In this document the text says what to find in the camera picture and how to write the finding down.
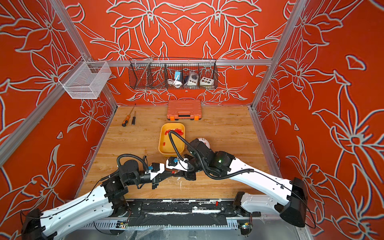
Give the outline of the blue white small box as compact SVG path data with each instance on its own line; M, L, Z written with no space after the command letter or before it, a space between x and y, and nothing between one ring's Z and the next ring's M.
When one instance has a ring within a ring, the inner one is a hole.
M175 80L176 82L182 82L181 78L182 78L182 74L181 74L181 72L176 71L176 72L175 72L175 75L174 75L174 80Z

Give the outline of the white button box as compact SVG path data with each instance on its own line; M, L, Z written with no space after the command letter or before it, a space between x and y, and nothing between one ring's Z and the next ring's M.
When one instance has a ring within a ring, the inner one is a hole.
M208 88L212 87L214 85L214 80L207 78L207 77L202 77L200 79L200 87Z

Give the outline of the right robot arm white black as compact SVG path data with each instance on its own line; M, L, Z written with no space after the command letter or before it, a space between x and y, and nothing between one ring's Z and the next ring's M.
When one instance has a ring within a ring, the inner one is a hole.
M204 172L212 180L234 180L246 184L272 198L273 211L287 223L303 228L307 226L308 208L307 187L303 180L279 178L253 168L224 151L213 152L199 139L187 142L176 131L168 133L171 145L176 147L175 138L186 146L189 155L178 154L177 166L188 173Z

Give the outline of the black handled screwdriver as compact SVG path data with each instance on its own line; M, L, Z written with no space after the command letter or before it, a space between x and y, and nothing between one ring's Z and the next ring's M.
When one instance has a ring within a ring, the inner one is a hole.
M132 126L134 126L135 123L136 123L136 111L134 112L133 117L132 117Z

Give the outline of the white round dial device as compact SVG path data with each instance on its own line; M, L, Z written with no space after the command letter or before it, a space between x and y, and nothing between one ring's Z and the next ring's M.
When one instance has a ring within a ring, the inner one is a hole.
M190 73L187 79L187 86L194 87L199 83L199 75L196 73Z

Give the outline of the red sleeves pile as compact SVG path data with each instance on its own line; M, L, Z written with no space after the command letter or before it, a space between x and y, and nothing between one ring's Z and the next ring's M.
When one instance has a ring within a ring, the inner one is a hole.
M184 135L184 131L182 130L182 129L169 129L169 130L166 130L165 131L165 136L166 135L168 135L169 134L169 132L171 132L171 131L174 131L174 132L176 132L178 135L180 135L180 136L183 136Z

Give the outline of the orange handled screwdriver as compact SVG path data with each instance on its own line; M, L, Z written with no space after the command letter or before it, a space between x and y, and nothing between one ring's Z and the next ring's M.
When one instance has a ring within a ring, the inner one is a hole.
M129 114L125 117L125 119L123 120L123 122L122 122L122 126L123 126L123 127L126 127L127 124L129 123L129 120L130 120L130 118L131 118L131 114L132 114L132 112L133 112L134 109L135 109L135 105L133 106L133 108L131 109L131 111L129 112Z

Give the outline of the orange tool case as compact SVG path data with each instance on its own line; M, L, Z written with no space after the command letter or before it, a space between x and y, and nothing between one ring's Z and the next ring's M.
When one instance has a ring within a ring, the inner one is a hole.
M202 104L200 100L182 99L168 102L167 119L178 121L189 119L198 121L202 119Z

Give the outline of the white dome screw fixture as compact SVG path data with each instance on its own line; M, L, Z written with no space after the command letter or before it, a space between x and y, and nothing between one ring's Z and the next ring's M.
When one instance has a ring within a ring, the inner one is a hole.
M209 141L207 139L205 139L205 138L198 138L198 140L200 142L204 143L209 149L211 148L210 143L209 143Z

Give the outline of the clear acrylic wall box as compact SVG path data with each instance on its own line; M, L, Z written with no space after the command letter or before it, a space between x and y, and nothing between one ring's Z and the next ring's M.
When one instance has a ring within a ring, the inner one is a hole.
M95 65L79 62L59 83L72 99L94 100L97 99L112 72L107 62L96 62Z

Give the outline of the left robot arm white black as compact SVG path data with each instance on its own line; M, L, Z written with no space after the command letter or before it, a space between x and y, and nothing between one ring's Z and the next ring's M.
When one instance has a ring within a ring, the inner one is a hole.
M80 227L106 217L123 217L131 208L125 198L129 186L140 189L175 175L164 164L149 166L143 158L132 154L117 157L118 169L101 178L94 188L81 197L50 210L32 210L25 215L23 240L58 240Z

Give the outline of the yellow plastic tray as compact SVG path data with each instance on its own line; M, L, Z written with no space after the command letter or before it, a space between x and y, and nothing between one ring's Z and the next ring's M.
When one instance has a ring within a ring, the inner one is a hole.
M177 157L177 153L173 148L173 145L171 144L169 135L165 136L165 131L169 129L182 129L184 131L185 136L185 126L181 123L166 123L161 127L161 132L160 132L160 139L159 139L159 152L162 154L164 157Z

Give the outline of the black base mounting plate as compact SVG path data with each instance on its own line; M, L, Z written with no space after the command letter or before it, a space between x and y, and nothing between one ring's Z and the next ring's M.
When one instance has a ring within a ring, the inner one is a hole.
M227 220L248 222L260 217L260 212L249 213L232 199L135 199L128 200L128 210L122 216L108 220L122 220L127 227L144 226L226 226Z

